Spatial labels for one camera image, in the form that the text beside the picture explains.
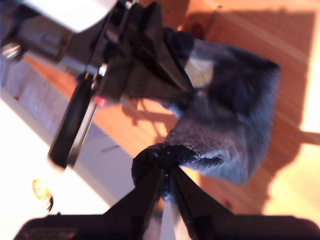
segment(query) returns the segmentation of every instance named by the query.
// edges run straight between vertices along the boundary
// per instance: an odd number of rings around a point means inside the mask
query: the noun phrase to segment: black plastic part
[[[114,34],[110,34],[114,32],[109,31],[114,29],[110,22],[107,37],[116,45],[97,95],[115,102],[123,95],[171,100],[192,89],[189,77],[177,68],[163,41],[161,15],[155,2],[146,8],[136,3],[122,19],[123,28]]]
[[[233,215],[179,167],[170,173],[174,202],[193,240],[320,239],[319,227],[293,216]]]
[[[164,171],[155,166],[134,190],[105,214],[49,215],[33,219],[21,228],[15,240],[140,240],[155,212],[163,180]],[[161,225],[162,214],[159,217],[156,224]]]
[[[89,75],[86,78],[85,75],[82,74],[78,77],[78,84],[65,111],[61,125],[50,146],[48,157],[56,165],[62,168],[66,168],[68,164],[72,166],[75,164],[74,160],[72,160],[72,162],[70,161],[69,154],[89,103],[94,95],[92,83],[92,75]]]

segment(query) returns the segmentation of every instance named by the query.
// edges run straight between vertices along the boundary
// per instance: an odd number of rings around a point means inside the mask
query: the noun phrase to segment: wooden floor
[[[142,0],[143,5],[150,0]],[[243,186],[188,171],[234,213],[294,215],[320,226],[320,1],[160,0],[163,22],[207,41],[253,51],[282,68],[272,141],[263,166]],[[27,61],[68,98],[74,80]],[[131,156],[164,139],[172,114],[141,100],[99,109],[95,124]]]

